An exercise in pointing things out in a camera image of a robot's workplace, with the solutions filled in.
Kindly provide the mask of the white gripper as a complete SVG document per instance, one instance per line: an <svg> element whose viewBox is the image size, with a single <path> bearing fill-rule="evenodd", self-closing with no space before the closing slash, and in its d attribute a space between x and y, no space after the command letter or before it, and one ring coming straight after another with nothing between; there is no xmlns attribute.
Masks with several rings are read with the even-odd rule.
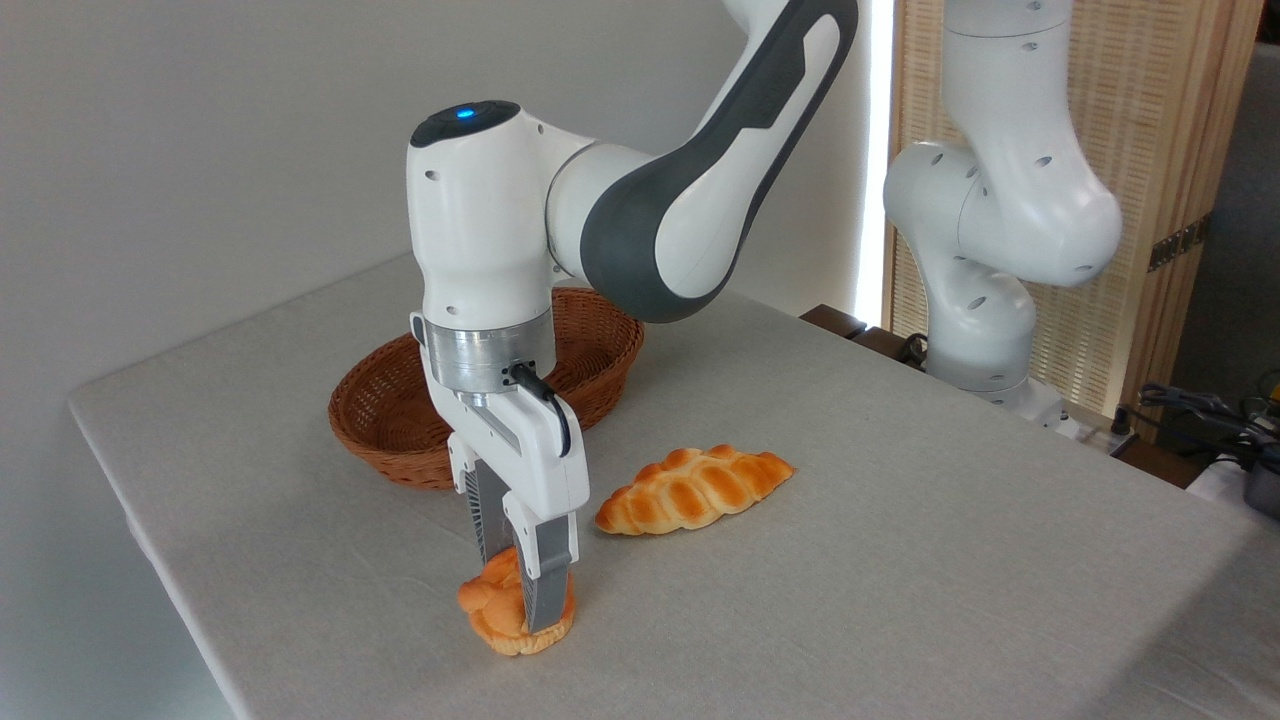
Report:
<svg viewBox="0 0 1280 720"><path fill-rule="evenodd" d="M543 632L564 612L570 565L579 560L575 510L590 496L577 418L564 400L550 404L509 373L477 407L433 377L424 345L420 356L431 404L452 429L453 486L467 500L483 562L516 542L527 628Z"/></svg>

